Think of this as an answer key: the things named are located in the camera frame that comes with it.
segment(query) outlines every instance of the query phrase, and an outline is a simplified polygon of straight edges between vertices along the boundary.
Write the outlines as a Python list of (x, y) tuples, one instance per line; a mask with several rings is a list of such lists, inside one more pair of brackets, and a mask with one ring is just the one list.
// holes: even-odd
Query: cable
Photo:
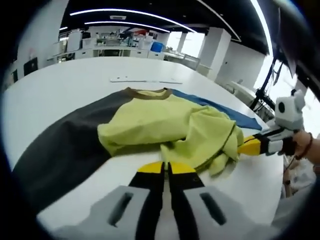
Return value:
[(272, 70), (271, 81), (268, 83), (268, 89), (265, 91), (266, 96), (269, 96), (269, 94), (271, 92), (271, 88), (274, 86), (274, 82), (275, 82), (275, 71)]
[(294, 157), (292, 158), (291, 162), (290, 162), (289, 165), (285, 168), (285, 170), (283, 171), (283, 173), (285, 173), (285, 172), (288, 170), (288, 168), (291, 166), (291, 164), (294, 162), (295, 159), (296, 159), (296, 156), (294, 156)]
[(266, 102), (260, 102), (260, 105), (257, 107), (256, 110), (254, 110), (254, 112), (258, 114), (258, 112), (265, 106), (266, 106)]
[(250, 101), (250, 102), (249, 102), (249, 104), (248, 104), (247, 106), (248, 106), (248, 107), (249, 107), (249, 106), (251, 106), (251, 104), (252, 104), (253, 102), (254, 102), (253, 100), (252, 100), (252, 101)]
[(254, 111), (255, 113), (257, 113), (257, 111), (259, 110), (259, 108), (261, 107), (261, 104), (262, 104), (261, 101), (258, 101), (258, 103), (259, 103), (260, 105), (257, 104), (257, 105), (255, 106), (255, 108), (253, 109), (253, 111)]
[(261, 111), (261, 116), (260, 116), (260, 118), (265, 122), (265, 117), (266, 117), (266, 115), (267, 115), (267, 104), (265, 103), (264, 105), (263, 105), (263, 109), (262, 109), (262, 111)]

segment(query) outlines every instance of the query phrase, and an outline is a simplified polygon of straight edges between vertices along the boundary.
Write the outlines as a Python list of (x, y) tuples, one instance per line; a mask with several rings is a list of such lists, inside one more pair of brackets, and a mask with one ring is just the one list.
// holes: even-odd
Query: garment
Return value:
[[(218, 112), (211, 106), (200, 106), (173, 96), (170, 89), (160, 92), (160, 95), (157, 92), (149, 92), (149, 95), (153, 94), (150, 100), (150, 96), (146, 96), (143, 92), (137, 93), (127, 88), (71, 112), (44, 130), (24, 151), (13, 169), (13, 174), (20, 182), (21, 189), (35, 213), (39, 213), (85, 181), (115, 154), (117, 148), (123, 151), (136, 147), (140, 136), (141, 139), (144, 137), (148, 140), (147, 144), (157, 143), (160, 139), (159, 141), (164, 143), (161, 145), (162, 152), (168, 156), (168, 159), (179, 158), (180, 160), (180, 158), (187, 159), (191, 156), (197, 161), (198, 170), (208, 167), (211, 163), (212, 174), (220, 166), (224, 166), (229, 157), (234, 161), (238, 159), (235, 148), (242, 143), (243, 136), (234, 121), (229, 120), (224, 113)], [(121, 111), (122, 107), (126, 108), (126, 105), (130, 106), (132, 102), (138, 100), (145, 100), (148, 103), (158, 101), (163, 104), (154, 105), (155, 108), (161, 108), (159, 111), (153, 108), (148, 109), (148, 112), (140, 111), (141, 118), (138, 118), (138, 112), (133, 111), (131, 115), (126, 115), (127, 118), (120, 117), (121, 114), (118, 114), (118, 111)], [(139, 110), (139, 104), (137, 107), (134, 104), (132, 106)], [(170, 116), (170, 121), (164, 120), (167, 116)], [(156, 128), (138, 124), (139, 127), (129, 130), (127, 137), (119, 134), (117, 128), (127, 127), (128, 129), (128, 122), (151, 119), (149, 117), (158, 119), (153, 122)], [(214, 124), (211, 124), (210, 119), (214, 119)], [(113, 131), (114, 135), (111, 134), (113, 138), (110, 138), (110, 141), (117, 143), (118, 138), (123, 141), (126, 138), (130, 140), (135, 137), (135, 141), (132, 141), (134, 145), (123, 147), (122, 142), (119, 142), (120, 144), (114, 144), (110, 148), (110, 152), (101, 145), (97, 128), (101, 124), (108, 124), (111, 120), (114, 128), (110, 131)], [(200, 128), (192, 127), (194, 123)], [(215, 124), (223, 126), (224, 131), (220, 127), (214, 127)], [(209, 125), (212, 128), (201, 128), (201, 125)], [(170, 131), (165, 137), (159, 138), (162, 134), (159, 129), (161, 131), (170, 129)], [(172, 144), (179, 151), (172, 151)]]
[(317, 179), (313, 170), (314, 165), (309, 160), (303, 158), (298, 163), (298, 166), (289, 170), (291, 187), (296, 191), (314, 184)]
[(97, 128), (111, 156), (127, 146), (158, 143), (165, 161), (182, 162), (197, 171), (209, 167), (211, 175), (220, 173), (229, 158), (238, 160), (243, 133), (225, 113), (169, 95), (168, 89), (131, 91), (135, 98)]
[(239, 126), (240, 128), (246, 128), (246, 129), (257, 129), (261, 130), (262, 127), (258, 124), (257, 120), (255, 118), (248, 117), (240, 112), (237, 112), (231, 108), (228, 108), (226, 106), (217, 104), (213, 101), (209, 101), (207, 99), (195, 96), (195, 95), (190, 95), (183, 93), (181, 91), (172, 89), (172, 93), (180, 98), (187, 99), (191, 102), (194, 102), (196, 104), (199, 104), (201, 106), (212, 106), (219, 110), (220, 112), (223, 112), (229, 116), (231, 120), (235, 120), (236, 125)]

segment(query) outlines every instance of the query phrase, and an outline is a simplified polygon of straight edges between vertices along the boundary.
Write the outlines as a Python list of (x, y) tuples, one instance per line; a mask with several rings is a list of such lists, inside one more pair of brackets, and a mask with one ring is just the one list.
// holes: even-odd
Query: white pillar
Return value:
[(206, 38), (207, 38), (207, 36), (204, 36), (202, 44), (201, 44), (201, 47), (200, 47), (200, 51), (199, 51), (199, 54), (198, 54), (198, 58), (200, 58), (200, 56), (202, 54), (202, 50), (204, 49)]
[(210, 27), (200, 54), (200, 64), (210, 68), (208, 78), (216, 80), (231, 40), (230, 34), (222, 29)]
[(303, 85), (303, 83), (299, 80), (299, 76), (298, 76), (298, 79), (296, 80), (294, 89), (301, 90), (304, 96), (306, 95), (308, 90), (308, 88), (305, 85)]
[(167, 46), (169, 35), (170, 33), (158, 33), (156, 41), (162, 43), (164, 46)]
[(185, 40), (186, 40), (187, 34), (186, 33), (182, 33), (181, 34), (181, 38), (179, 40), (179, 44), (178, 47), (176, 49), (177, 52), (181, 53), (182, 51), (182, 47), (184, 46)]

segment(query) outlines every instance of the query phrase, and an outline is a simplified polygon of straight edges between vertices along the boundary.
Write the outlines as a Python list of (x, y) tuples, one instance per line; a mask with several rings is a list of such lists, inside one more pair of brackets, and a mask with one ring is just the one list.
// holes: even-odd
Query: human hand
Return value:
[(294, 151), (295, 156), (300, 156), (306, 149), (307, 145), (310, 143), (310, 134), (304, 130), (298, 131), (293, 136), (293, 141), (296, 142), (296, 147)]
[(320, 175), (320, 166), (313, 166), (313, 172), (315, 173), (315, 175)]

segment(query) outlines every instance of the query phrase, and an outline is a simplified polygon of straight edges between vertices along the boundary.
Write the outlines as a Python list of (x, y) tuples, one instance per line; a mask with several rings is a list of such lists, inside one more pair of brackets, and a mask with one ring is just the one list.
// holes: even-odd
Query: white table surface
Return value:
[(94, 50), (133, 50), (133, 51), (139, 51), (139, 52), (149, 52), (145, 49), (139, 49), (138, 47), (132, 47), (132, 46), (94, 46), (94, 47), (88, 47), (88, 48), (82, 48), (74, 51), (68, 51), (68, 52), (62, 52), (53, 56), (50, 56), (48, 59), (60, 57), (67, 54), (73, 54), (75, 52), (85, 52), (85, 51), (94, 51)]
[[(252, 91), (251, 89), (235, 82), (235, 81), (231, 81), (228, 82), (227, 85), (231, 86), (234, 90), (238, 90), (241, 93), (243, 93), (250, 102), (252, 102), (255, 98), (256, 98), (256, 93), (254, 91)], [(268, 114), (270, 116), (274, 116), (275, 115), (275, 111), (268, 105), (263, 105), (263, 108), (266, 109), (266, 111), (268, 112)]]
[[(178, 79), (183, 84), (157, 82), (110, 83), (116, 76), (141, 79)], [(12, 85), (3, 96), (4, 147), (13, 167), (27, 146), (49, 125), (77, 108), (126, 87), (157, 90), (174, 88), (222, 104), (266, 125), (244, 103), (192, 69), (174, 62), (134, 57), (95, 57), (58, 63), (35, 71)], [(245, 136), (257, 133), (243, 129)], [(85, 182), (38, 214), (49, 229), (75, 225), (85, 219), (90, 207), (119, 185), (127, 185), (136, 170), (161, 159), (160, 152), (113, 157)], [(242, 155), (234, 171), (218, 178), (200, 175), (205, 185), (214, 185), (243, 208), (255, 222), (270, 224), (280, 199), (283, 160), (277, 155)], [(162, 214), (159, 231), (174, 223), (173, 215)]]
[(173, 53), (173, 52), (163, 52), (164, 55), (172, 57), (172, 58), (176, 58), (176, 59), (184, 59), (184, 55), (183, 54), (179, 54), (179, 53)]

